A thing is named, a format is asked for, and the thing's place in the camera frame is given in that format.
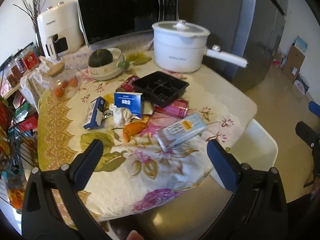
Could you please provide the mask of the person's left hand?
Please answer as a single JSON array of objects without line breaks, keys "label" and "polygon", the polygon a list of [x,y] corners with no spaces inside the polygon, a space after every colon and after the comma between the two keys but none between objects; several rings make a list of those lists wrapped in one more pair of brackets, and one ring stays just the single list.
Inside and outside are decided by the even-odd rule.
[{"label": "person's left hand", "polygon": [[132,230],[126,240],[144,240],[144,237],[140,235],[136,230]]}]

